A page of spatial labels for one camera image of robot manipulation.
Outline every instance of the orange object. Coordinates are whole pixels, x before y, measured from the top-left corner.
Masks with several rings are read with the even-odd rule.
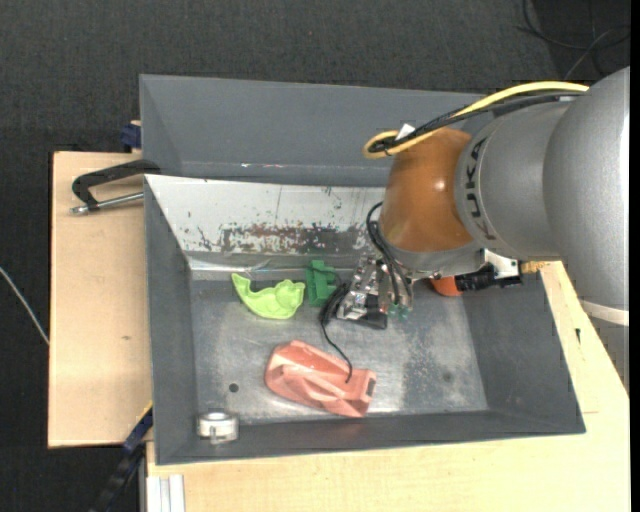
[[[269,359],[264,380],[274,393],[333,414],[361,418],[367,413],[376,385],[371,370],[353,368],[303,341],[278,345]]]
[[[468,133],[441,128],[396,155],[380,214],[382,233],[391,245],[432,252],[471,242],[453,194],[456,165],[469,140]]]
[[[462,292],[458,290],[458,287],[456,286],[455,276],[432,279],[431,282],[440,295],[446,295],[447,297],[459,297],[462,295]]]

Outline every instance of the black clamp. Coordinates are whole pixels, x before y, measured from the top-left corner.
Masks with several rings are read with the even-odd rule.
[[[89,213],[108,206],[116,206],[136,199],[142,199],[143,194],[139,192],[114,199],[107,199],[105,201],[98,201],[89,191],[91,187],[121,180],[137,174],[160,174],[160,168],[149,160],[135,160],[126,164],[116,165],[78,176],[71,185],[71,190],[84,205],[71,208],[71,213]]]

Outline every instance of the black floor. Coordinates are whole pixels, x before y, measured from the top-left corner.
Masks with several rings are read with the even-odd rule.
[[[529,12],[549,37],[584,48],[630,24],[630,5],[535,0]],[[585,53],[523,30],[519,0],[0,0],[0,21],[0,266],[44,325],[49,153],[121,151],[139,73],[488,92],[562,78]],[[570,78],[629,63],[627,39]],[[86,510],[118,449],[47,451],[47,347],[1,279],[0,361],[0,510]],[[119,510],[135,509],[130,491]]]

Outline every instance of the wooden table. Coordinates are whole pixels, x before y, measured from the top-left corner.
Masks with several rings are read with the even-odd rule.
[[[68,214],[75,176],[137,157],[54,158],[50,447],[120,443],[150,400],[142,206]],[[189,512],[630,510],[629,398],[562,265],[541,275],[586,434],[178,466],[150,443],[147,473],[182,474]]]

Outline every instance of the lime green toy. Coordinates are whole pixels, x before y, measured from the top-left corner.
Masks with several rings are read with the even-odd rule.
[[[272,288],[252,292],[250,279],[238,274],[231,274],[231,279],[242,302],[263,318],[286,320],[291,318],[302,304],[304,283],[294,283],[285,279]]]

